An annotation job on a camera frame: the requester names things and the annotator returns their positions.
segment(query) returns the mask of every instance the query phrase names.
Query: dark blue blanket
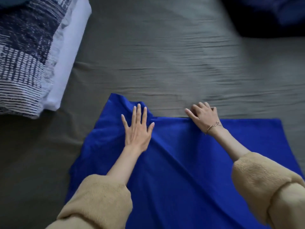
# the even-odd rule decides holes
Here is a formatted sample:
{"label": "dark blue blanket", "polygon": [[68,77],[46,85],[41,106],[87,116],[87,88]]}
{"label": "dark blue blanket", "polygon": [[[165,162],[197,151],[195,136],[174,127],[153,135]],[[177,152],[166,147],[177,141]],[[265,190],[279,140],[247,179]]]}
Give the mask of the dark blue blanket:
{"label": "dark blue blanket", "polygon": [[[67,201],[90,174],[105,175],[124,148],[121,114],[129,125],[132,107],[111,94],[81,155],[70,169]],[[154,117],[152,139],[130,177],[133,211],[127,229],[226,228],[258,229],[260,225],[231,181],[232,161],[220,145],[188,118]],[[231,134],[254,152],[301,174],[280,120],[221,120]]]}
{"label": "dark blue blanket", "polygon": [[305,0],[222,1],[242,36],[305,36]]}

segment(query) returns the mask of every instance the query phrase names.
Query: blue and white pillow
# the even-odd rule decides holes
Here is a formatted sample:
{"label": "blue and white pillow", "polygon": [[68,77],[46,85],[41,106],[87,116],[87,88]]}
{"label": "blue and white pillow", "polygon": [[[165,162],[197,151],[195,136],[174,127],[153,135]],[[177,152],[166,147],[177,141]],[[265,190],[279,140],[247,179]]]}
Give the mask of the blue and white pillow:
{"label": "blue and white pillow", "polygon": [[77,0],[31,0],[0,12],[0,114],[38,118]]}

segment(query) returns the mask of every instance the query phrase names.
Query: pillow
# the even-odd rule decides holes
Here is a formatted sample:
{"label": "pillow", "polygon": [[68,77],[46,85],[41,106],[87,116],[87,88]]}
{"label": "pillow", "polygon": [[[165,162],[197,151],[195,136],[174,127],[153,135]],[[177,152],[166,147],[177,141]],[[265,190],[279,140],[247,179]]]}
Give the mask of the pillow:
{"label": "pillow", "polygon": [[0,0],[0,8],[8,8],[15,5],[21,5],[29,0]]}
{"label": "pillow", "polygon": [[242,36],[305,36],[305,0],[222,1]]}
{"label": "pillow", "polygon": [[31,0],[0,13],[0,114],[38,118],[77,0]]}

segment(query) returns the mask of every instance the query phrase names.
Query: bedding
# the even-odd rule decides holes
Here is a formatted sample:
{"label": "bedding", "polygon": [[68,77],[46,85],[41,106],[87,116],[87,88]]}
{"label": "bedding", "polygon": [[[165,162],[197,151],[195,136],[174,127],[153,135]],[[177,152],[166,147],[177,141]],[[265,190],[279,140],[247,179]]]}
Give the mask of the bedding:
{"label": "bedding", "polygon": [[38,118],[77,0],[31,0],[0,13],[0,114]]}
{"label": "bedding", "polygon": [[305,0],[223,0],[246,37],[305,36]]}
{"label": "bedding", "polygon": [[54,67],[53,86],[46,98],[43,99],[44,109],[56,111],[60,107],[90,14],[89,0],[78,0],[72,12],[71,22],[63,32],[63,46]]}
{"label": "bedding", "polygon": [[[121,122],[131,123],[138,102],[111,94],[81,154],[70,169],[70,200],[82,180],[105,175],[125,144]],[[233,162],[222,147],[189,118],[154,117],[152,138],[127,184],[133,210],[126,229],[226,228],[259,229],[260,225],[231,180]],[[302,175],[278,119],[221,120],[243,145]]]}

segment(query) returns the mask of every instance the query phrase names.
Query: forearm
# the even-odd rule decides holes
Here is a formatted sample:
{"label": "forearm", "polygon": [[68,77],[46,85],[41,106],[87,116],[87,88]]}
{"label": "forearm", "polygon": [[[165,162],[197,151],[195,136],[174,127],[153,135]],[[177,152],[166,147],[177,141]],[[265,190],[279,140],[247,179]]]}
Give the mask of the forearm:
{"label": "forearm", "polygon": [[107,173],[119,183],[127,185],[129,177],[135,167],[141,152],[132,146],[126,146],[121,155]]}
{"label": "forearm", "polygon": [[228,130],[221,126],[212,127],[209,134],[226,150],[233,162],[251,152],[239,143]]}

